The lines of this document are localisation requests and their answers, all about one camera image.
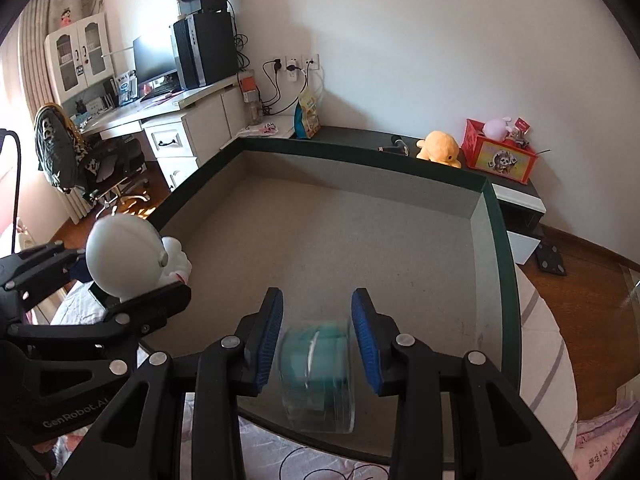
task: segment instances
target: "computer tower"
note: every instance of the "computer tower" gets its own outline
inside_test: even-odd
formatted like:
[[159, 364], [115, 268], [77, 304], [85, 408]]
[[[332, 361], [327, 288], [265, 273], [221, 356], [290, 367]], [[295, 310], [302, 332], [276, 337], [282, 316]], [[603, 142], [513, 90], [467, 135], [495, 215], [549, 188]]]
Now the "computer tower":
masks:
[[231, 15], [198, 12], [172, 25], [172, 44], [183, 89], [213, 84], [238, 72]]

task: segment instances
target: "small box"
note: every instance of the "small box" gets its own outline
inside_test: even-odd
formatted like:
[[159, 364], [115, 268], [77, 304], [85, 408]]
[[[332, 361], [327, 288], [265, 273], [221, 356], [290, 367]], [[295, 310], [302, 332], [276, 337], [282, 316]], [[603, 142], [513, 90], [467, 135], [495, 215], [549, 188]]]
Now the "small box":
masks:
[[503, 142], [488, 139], [482, 133], [483, 128], [484, 123], [466, 120], [465, 140], [462, 142], [466, 164], [474, 170], [487, 171], [526, 184], [538, 160], [536, 153], [529, 147], [519, 148], [511, 139]]

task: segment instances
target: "curtain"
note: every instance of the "curtain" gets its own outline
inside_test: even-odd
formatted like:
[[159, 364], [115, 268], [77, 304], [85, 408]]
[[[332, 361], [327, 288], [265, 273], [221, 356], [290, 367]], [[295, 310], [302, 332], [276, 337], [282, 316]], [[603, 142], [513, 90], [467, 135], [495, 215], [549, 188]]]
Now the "curtain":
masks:
[[[54, 102], [44, 54], [44, 40], [50, 32], [49, 23], [55, 23], [49, 11], [50, 0], [30, 0], [18, 22], [20, 82], [32, 126], [39, 108], [45, 103]], [[60, 199], [75, 224], [91, 211], [91, 206], [76, 190], [69, 194], [60, 193]]]

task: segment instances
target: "baseboard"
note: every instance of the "baseboard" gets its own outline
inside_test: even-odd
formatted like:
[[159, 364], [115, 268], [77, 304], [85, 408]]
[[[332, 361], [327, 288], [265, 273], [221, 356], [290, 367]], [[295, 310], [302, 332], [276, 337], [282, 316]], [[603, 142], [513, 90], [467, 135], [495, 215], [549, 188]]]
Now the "baseboard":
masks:
[[560, 229], [556, 229], [555, 227], [550, 227], [548, 225], [541, 224], [542, 229], [545, 233], [545, 236], [555, 238], [557, 240], [570, 240], [575, 244], [582, 245], [584, 248], [594, 251], [595, 253], [599, 253], [606, 258], [610, 258], [616, 263], [628, 267], [629, 269], [636, 270], [640, 272], [640, 264], [635, 263], [633, 260], [629, 258], [625, 258], [624, 256], [607, 249], [606, 247], [600, 246], [598, 244], [594, 244], [584, 238], [580, 238], [579, 236], [572, 235], [571, 233], [567, 233], [565, 231], [561, 231]]

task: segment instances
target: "small tag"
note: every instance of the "small tag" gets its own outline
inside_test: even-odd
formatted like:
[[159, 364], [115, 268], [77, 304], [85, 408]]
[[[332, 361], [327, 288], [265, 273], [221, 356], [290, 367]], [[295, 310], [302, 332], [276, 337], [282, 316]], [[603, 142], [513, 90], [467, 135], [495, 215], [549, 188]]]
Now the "small tag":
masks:
[[514, 126], [515, 126], [517, 129], [519, 129], [523, 134], [526, 134], [526, 133], [529, 131], [529, 128], [531, 127], [531, 126], [529, 126], [529, 125], [527, 124], [527, 122], [526, 122], [523, 118], [521, 118], [521, 117], [518, 117], [518, 120], [515, 122]]

